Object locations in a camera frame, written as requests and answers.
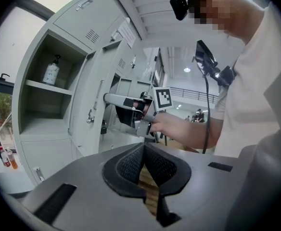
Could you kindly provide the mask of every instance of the black camera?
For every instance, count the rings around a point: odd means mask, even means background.
[[[169,2],[175,12],[176,18],[182,21],[188,14],[188,4],[186,0],[170,0]]]
[[[219,86],[228,88],[235,78],[235,73],[229,66],[220,71],[216,59],[202,40],[197,41],[195,60],[202,74],[210,75]]]

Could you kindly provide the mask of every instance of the soap dispenser bottle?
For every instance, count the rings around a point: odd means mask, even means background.
[[[59,67],[58,67],[58,60],[60,58],[60,55],[55,55],[56,59],[54,60],[54,62],[52,64],[49,64],[44,77],[43,77],[43,83],[50,85],[50,86],[54,86],[55,85],[55,81],[58,75],[58,71],[59,71]]]

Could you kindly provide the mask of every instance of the locker vent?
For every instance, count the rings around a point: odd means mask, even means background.
[[[92,43],[96,43],[99,35],[96,34],[92,29],[86,34],[86,38],[88,38]]]
[[[117,117],[115,116],[113,119],[113,125],[116,125],[116,122],[117,122]]]
[[[119,64],[118,64],[122,69],[124,69],[125,68],[125,66],[126,66],[126,62],[122,59],[122,58],[120,58],[120,61],[119,61]]]

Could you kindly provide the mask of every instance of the black slot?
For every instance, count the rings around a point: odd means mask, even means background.
[[[216,169],[224,170],[224,171],[227,171],[227,172],[231,172],[231,170],[233,168],[233,166],[230,166],[230,165],[219,164],[219,163],[214,163],[214,162],[209,163],[208,166],[216,168]]]
[[[52,224],[62,208],[76,190],[76,186],[62,184],[40,207],[34,215],[40,220]]]

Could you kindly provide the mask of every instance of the white t-shirt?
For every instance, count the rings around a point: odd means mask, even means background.
[[[247,145],[279,130],[264,92],[281,73],[281,13],[270,3],[263,20],[239,56],[237,74],[228,91],[220,93],[215,119],[223,128],[215,155],[238,157]]]

